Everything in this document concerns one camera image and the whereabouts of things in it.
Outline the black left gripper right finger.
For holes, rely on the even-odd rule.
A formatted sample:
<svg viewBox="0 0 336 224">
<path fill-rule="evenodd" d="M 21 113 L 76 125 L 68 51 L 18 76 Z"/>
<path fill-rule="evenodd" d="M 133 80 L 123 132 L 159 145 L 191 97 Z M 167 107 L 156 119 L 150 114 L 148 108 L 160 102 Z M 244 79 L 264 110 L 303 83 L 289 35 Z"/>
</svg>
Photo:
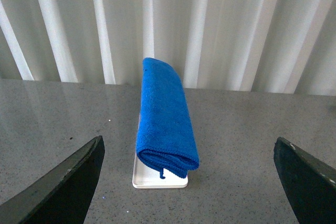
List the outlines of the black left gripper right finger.
<svg viewBox="0 0 336 224">
<path fill-rule="evenodd" d="M 275 167 L 299 223 L 335 223 L 335 169 L 283 137 Z"/>
</svg>

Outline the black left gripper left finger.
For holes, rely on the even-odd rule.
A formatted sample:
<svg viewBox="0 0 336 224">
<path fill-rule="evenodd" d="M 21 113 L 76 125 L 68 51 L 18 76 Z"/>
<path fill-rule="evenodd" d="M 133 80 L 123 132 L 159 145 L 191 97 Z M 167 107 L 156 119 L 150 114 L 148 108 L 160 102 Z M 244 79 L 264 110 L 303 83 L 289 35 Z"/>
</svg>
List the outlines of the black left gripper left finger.
<svg viewBox="0 0 336 224">
<path fill-rule="evenodd" d="M 1 223 L 84 223 L 105 148 L 96 136 L 1 205 Z"/>
</svg>

